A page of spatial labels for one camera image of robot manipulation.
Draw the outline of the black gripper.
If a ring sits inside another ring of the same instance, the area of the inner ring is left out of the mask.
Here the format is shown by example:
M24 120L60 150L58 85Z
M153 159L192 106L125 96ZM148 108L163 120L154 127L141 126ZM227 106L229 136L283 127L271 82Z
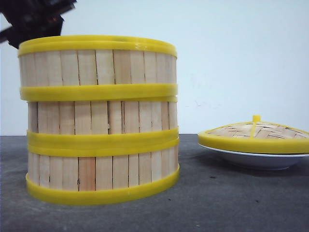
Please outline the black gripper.
M62 14L75 8L75 0L2 0L0 13L11 24L0 32L0 42L19 48L27 40L59 36Z

